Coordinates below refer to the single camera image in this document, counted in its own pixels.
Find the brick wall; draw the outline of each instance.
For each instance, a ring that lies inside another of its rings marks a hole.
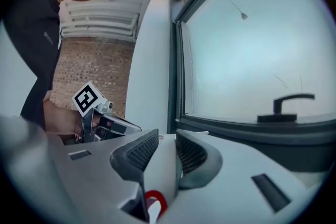
[[[64,39],[51,101],[62,108],[76,109],[72,96],[91,81],[113,102],[113,113],[124,117],[133,50],[134,44],[98,38]]]

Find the shirt logo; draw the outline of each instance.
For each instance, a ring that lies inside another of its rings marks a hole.
[[[78,108],[85,113],[87,109],[98,99],[98,96],[94,91],[87,85],[82,89],[75,97],[75,102],[78,104]]]
[[[44,36],[48,39],[48,41],[53,45],[53,41],[51,40],[51,38],[49,37],[47,32],[44,32]]]

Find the rectangular slot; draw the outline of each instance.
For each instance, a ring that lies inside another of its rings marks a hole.
[[[275,183],[266,175],[261,174],[251,177],[262,195],[268,201],[273,211],[276,213],[287,206],[291,200],[279,189]]]
[[[73,161],[76,160],[76,159],[80,159],[80,158],[89,156],[89,155],[91,155],[91,152],[89,152],[87,150],[69,153],[69,156]]]

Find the window frame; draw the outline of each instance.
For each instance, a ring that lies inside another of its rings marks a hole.
[[[181,23],[206,0],[190,0],[171,26],[170,85],[167,132],[176,129],[209,135],[252,146],[285,168],[297,172],[328,170],[335,160],[336,119],[318,123],[248,124],[198,118],[185,114],[185,66]]]

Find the white wall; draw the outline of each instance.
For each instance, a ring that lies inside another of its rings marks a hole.
[[[336,27],[323,0],[208,0],[187,23],[193,58],[193,113],[254,121],[275,98],[283,112],[336,111]]]
[[[142,130],[167,130],[170,0],[151,0],[135,44],[125,118]]]

